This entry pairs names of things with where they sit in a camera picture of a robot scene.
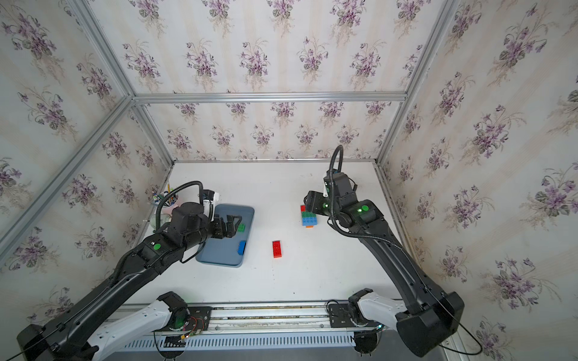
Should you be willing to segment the long dark green lego brick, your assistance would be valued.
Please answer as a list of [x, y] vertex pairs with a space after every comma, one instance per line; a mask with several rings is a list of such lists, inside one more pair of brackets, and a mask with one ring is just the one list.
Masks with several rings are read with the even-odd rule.
[[301, 212], [302, 218], [316, 218], [316, 215], [312, 212], [302, 211]]

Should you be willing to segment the light blue lego brick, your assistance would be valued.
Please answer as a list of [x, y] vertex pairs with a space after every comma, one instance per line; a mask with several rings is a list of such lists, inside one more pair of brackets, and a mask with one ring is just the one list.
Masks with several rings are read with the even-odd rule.
[[306, 226], [316, 226], [318, 224], [317, 218], [302, 218], [302, 225]]

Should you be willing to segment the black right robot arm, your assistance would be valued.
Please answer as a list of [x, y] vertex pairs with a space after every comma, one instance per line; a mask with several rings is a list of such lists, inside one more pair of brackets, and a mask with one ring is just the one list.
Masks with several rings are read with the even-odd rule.
[[328, 217], [333, 230], [361, 242], [401, 297], [395, 302], [364, 289], [349, 299], [353, 313], [362, 320], [394, 328], [414, 355], [425, 356], [458, 331], [465, 302], [426, 275], [397, 240], [375, 203], [358, 200], [345, 173], [330, 169], [324, 184], [324, 192], [308, 192], [306, 210]]

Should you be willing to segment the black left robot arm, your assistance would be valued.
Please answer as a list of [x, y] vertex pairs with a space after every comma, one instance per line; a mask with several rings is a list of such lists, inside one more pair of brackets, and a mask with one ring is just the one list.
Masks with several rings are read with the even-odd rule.
[[162, 275], [183, 255], [207, 239], [232, 238], [242, 216], [205, 214], [202, 202], [172, 210], [170, 222], [155, 214], [157, 228], [120, 258], [111, 276], [44, 326], [29, 325], [17, 336], [26, 360], [103, 360], [130, 341], [174, 323], [182, 326], [187, 303], [176, 293], [159, 296], [141, 311], [106, 326], [105, 321], [134, 293]]

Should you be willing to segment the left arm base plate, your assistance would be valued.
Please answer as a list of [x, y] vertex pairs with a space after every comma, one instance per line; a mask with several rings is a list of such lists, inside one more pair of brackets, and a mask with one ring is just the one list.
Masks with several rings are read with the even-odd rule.
[[180, 332], [185, 335], [199, 335], [209, 330], [213, 308], [211, 306], [192, 306], [186, 311], [176, 311], [166, 326], [159, 332]]

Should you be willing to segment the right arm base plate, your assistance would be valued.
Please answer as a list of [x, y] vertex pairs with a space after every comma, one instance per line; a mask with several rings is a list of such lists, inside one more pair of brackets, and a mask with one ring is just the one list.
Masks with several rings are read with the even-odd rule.
[[332, 329], [343, 328], [376, 328], [379, 323], [365, 319], [347, 302], [329, 300], [325, 303], [326, 313]]

